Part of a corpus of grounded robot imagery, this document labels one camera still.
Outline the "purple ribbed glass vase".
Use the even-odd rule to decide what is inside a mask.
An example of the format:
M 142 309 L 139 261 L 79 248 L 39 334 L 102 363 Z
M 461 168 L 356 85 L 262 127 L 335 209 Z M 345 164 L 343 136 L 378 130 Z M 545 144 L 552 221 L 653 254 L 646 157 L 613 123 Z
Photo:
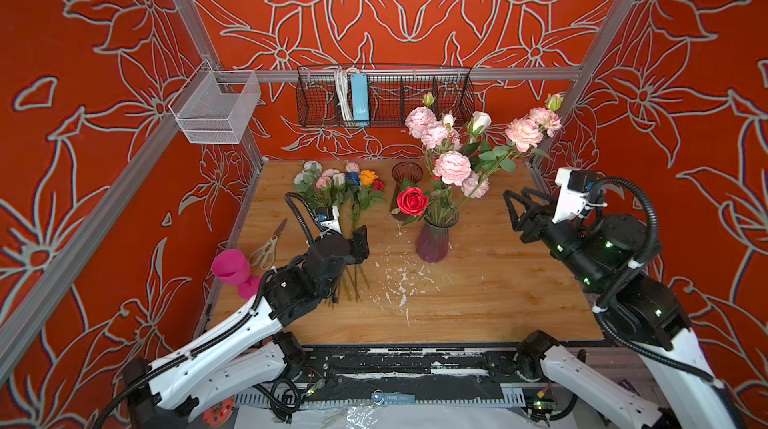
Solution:
M 458 221 L 456 209 L 448 209 L 440 218 L 427 215 L 415 245 L 419 258 L 428 263 L 441 262 L 450 249 L 450 230 Z

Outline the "brown ribbed glass vase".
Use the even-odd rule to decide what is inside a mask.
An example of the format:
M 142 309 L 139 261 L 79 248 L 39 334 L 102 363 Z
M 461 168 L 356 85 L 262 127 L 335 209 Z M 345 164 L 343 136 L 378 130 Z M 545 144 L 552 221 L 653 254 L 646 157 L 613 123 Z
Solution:
M 399 221 L 398 217 L 393 214 L 393 209 L 396 206 L 397 195 L 408 186 L 417 186 L 423 177 L 423 170 L 419 164 L 413 161 L 402 161 L 397 163 L 392 169 L 392 176 L 395 180 L 395 190 L 390 204 L 391 215 Z

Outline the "large pink peony stem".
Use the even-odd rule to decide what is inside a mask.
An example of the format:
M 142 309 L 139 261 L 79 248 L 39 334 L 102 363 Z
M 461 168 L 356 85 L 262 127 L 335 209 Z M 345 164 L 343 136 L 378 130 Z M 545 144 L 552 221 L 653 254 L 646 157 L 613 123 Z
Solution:
M 430 151 L 432 175 L 437 178 L 430 219 L 436 225 L 446 226 L 458 217 L 458 210 L 452 203 L 452 188 L 461 186 L 471 172 L 470 160 L 461 152 L 461 136 L 455 128 L 453 114 L 444 113 L 432 123 L 425 130 L 422 142 Z

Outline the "pink double rose stem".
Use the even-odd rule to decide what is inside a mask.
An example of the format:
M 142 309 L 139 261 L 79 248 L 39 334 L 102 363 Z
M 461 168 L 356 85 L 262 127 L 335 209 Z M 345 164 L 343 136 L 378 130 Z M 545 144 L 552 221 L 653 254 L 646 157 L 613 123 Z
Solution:
M 425 163 L 432 179 L 431 203 L 426 216 L 432 224 L 448 226 L 458 219 L 457 210 L 451 203 L 452 185 L 446 184 L 435 173 L 435 164 L 440 155 L 461 146 L 458 131 L 454 128 L 455 118 L 451 112 L 438 116 L 436 97 L 427 92 L 421 105 L 413 109 L 405 119 L 405 125 L 411 136 L 422 145 Z

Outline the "white pink rose stem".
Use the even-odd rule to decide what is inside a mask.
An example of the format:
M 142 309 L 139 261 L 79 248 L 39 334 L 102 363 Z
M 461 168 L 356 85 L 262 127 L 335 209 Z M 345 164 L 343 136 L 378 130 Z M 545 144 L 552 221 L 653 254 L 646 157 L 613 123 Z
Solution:
M 443 162 L 443 175 L 441 179 L 446 184 L 457 186 L 463 194 L 457 200 L 455 209 L 459 212 L 463 206 L 476 194 L 482 197 L 488 190 L 487 184 L 479 169 L 474 169 L 471 155 L 479 146 L 481 136 L 491 124 L 491 116 L 482 111 L 475 111 L 466 125 L 466 137 L 464 143 L 456 150 L 445 155 Z

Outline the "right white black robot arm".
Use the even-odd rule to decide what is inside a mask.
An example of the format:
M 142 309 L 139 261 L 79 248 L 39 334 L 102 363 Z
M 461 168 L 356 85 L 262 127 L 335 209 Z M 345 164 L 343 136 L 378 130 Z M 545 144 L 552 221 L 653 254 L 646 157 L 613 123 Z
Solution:
M 742 428 L 726 384 L 714 375 L 690 317 L 674 292 L 646 274 L 659 256 L 658 215 L 635 183 L 563 168 L 558 195 L 525 187 L 503 194 L 523 243 L 543 243 L 594 296 L 602 332 L 637 354 L 666 398 L 660 407 L 571 354 L 537 330 L 518 344 L 520 378 L 546 379 L 571 392 L 620 428 Z

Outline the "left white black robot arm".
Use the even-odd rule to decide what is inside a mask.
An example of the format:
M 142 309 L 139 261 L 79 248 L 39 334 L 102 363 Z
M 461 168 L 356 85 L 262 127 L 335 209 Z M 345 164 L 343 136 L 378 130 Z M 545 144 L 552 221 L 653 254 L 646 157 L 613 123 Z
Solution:
M 134 428 L 185 428 L 202 413 L 255 385 L 290 384 L 305 352 L 287 328 L 337 288 L 350 265 L 370 255 L 366 226 L 350 237 L 323 224 L 312 235 L 297 208 L 301 196 L 285 195 L 308 243 L 285 266 L 268 270 L 257 293 L 223 322 L 186 346 L 149 361 L 138 358 L 123 370 L 125 387 L 94 422 L 102 427 L 125 405 Z

